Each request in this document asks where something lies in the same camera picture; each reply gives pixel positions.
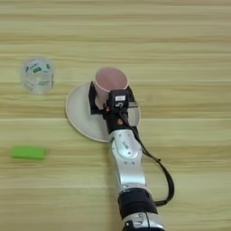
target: white plate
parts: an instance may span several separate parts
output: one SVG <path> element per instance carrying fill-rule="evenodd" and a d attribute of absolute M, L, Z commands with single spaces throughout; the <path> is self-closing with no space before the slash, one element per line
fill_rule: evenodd
<path fill-rule="evenodd" d="M 90 83 L 74 88 L 67 97 L 66 114 L 70 123 L 86 137 L 100 141 L 109 142 L 109 134 L 106 121 L 102 115 L 91 115 L 88 102 Z M 138 126 L 140 122 L 139 107 L 128 109 L 129 123 Z"/>

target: black cable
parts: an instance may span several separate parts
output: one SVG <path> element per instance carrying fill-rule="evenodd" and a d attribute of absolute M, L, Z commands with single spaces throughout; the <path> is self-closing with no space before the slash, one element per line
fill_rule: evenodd
<path fill-rule="evenodd" d="M 162 171 L 163 171 L 163 173 L 164 173 L 164 175 L 166 177 L 167 183 L 168 183 L 169 192 L 168 192 L 168 196 L 167 196 L 166 199 L 159 200 L 159 201 L 154 201 L 154 204 L 155 204 L 156 207 L 161 207 L 161 206 L 166 205 L 168 202 L 170 202 L 172 200 L 172 198 L 174 197 L 174 193 L 175 193 L 174 181 L 173 181 L 170 173 L 163 166 L 162 160 L 158 159 L 155 156 L 153 156 L 152 154 L 150 154 L 148 152 L 148 150 L 145 148 L 145 146 L 143 145 L 143 142 L 141 141 L 141 138 L 140 138 L 139 134 L 135 131 L 135 129 L 133 127 L 131 127 L 129 125 L 129 122 L 128 122 L 128 119 L 127 119 L 127 112 L 122 110 L 122 111 L 120 111 L 119 115 L 120 115 L 121 119 L 123 120 L 123 122 L 125 123 L 125 125 L 127 125 L 127 127 L 133 131 L 135 139 L 142 146 L 143 154 L 146 155 L 147 157 L 153 159 L 154 161 L 156 161 L 160 165 L 160 167 L 162 168 Z"/>

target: glass cup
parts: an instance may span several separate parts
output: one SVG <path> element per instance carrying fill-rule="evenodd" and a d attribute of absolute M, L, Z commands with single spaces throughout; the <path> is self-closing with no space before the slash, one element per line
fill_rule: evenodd
<path fill-rule="evenodd" d="M 45 94 L 54 85 L 54 66 L 51 60 L 32 58 L 23 64 L 22 83 L 29 93 Z"/>

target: green sponge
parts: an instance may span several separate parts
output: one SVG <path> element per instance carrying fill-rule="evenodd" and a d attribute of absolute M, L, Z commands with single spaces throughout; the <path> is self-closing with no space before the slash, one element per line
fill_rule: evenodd
<path fill-rule="evenodd" d="M 13 158 L 43 160 L 44 150 L 39 147 L 15 146 L 11 149 L 11 155 Z"/>

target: pink cup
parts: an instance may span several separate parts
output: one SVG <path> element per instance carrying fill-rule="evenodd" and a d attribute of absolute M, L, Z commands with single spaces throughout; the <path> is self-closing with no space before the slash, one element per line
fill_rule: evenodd
<path fill-rule="evenodd" d="M 108 93 L 111 90 L 126 89 L 128 79 L 120 69 L 102 68 L 96 74 L 94 86 L 98 97 L 97 105 L 102 108 L 108 99 Z"/>

